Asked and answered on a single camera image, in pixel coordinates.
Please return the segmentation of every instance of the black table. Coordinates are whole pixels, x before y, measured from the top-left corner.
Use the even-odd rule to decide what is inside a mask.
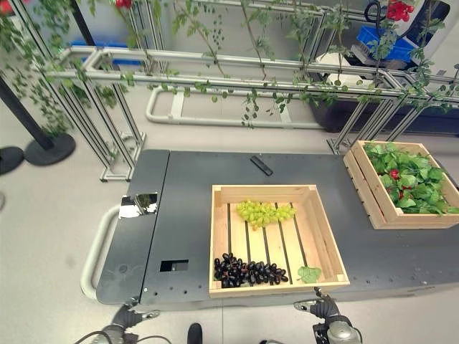
[[[208,295],[212,184],[316,184],[351,285],[339,300],[403,296],[459,282],[459,226],[437,230],[374,230],[342,156],[263,154],[265,176],[250,153],[145,150],[127,194],[158,192],[157,215],[120,219],[97,287],[97,298],[120,304],[184,309],[289,303],[312,295],[213,300]],[[188,270],[160,272],[162,261],[188,260]]]

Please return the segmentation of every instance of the wooden tray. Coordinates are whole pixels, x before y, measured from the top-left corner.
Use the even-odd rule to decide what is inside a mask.
[[[269,202],[277,206],[290,204],[296,209],[293,219],[253,230],[236,211],[246,200]],[[232,252],[243,262],[276,263],[287,270],[289,282],[280,285],[222,288],[214,281],[214,259]],[[319,267],[322,274],[317,283],[298,280],[302,266]],[[315,185],[266,185],[212,187],[212,226],[210,239],[210,297],[271,295],[309,292],[314,287],[325,290],[349,284],[333,232]]]
[[[384,146],[387,142],[357,141],[344,156],[344,163],[375,229],[444,229],[459,223],[459,214],[405,214],[401,208],[395,207],[364,150],[366,143]],[[403,151],[427,156],[434,167],[439,167],[424,145],[398,142],[394,144]],[[445,180],[442,192],[446,201],[451,206],[459,206],[458,190],[448,176],[443,175]]]

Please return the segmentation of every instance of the green grape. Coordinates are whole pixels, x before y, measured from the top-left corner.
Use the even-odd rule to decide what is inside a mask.
[[[272,204],[247,200],[236,206],[237,213],[247,221],[253,229],[265,227],[278,221],[291,219],[295,209],[290,206],[275,208]]]

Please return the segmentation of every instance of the white wall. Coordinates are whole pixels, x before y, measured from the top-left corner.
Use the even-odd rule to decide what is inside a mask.
[[[432,61],[435,63],[431,68],[433,74],[437,74],[439,70],[446,70],[445,76],[454,77],[454,65],[459,63],[459,21],[438,47]]]

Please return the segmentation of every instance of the cable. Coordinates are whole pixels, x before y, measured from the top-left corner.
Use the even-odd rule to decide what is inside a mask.
[[[149,335],[148,337],[143,337],[142,339],[137,340],[137,343],[141,342],[142,340],[152,339],[152,338],[159,338],[159,339],[164,340],[168,344],[172,344],[172,342],[169,339],[167,339],[166,337],[163,337],[162,335]]]
[[[361,335],[360,330],[359,330],[358,328],[354,328],[354,329],[355,329],[355,331],[357,331],[357,333],[358,333],[359,336],[360,336],[360,343],[361,343],[361,344],[364,344],[364,337]]]
[[[108,337],[108,334],[106,332],[103,332],[103,331],[94,331],[94,332],[88,333],[87,335],[85,335],[81,339],[77,340],[75,342],[75,344],[80,344],[82,341],[87,340],[89,337],[92,337],[94,335],[103,335],[105,337],[105,339],[107,340],[108,344],[113,344],[113,342],[110,339],[110,337]]]

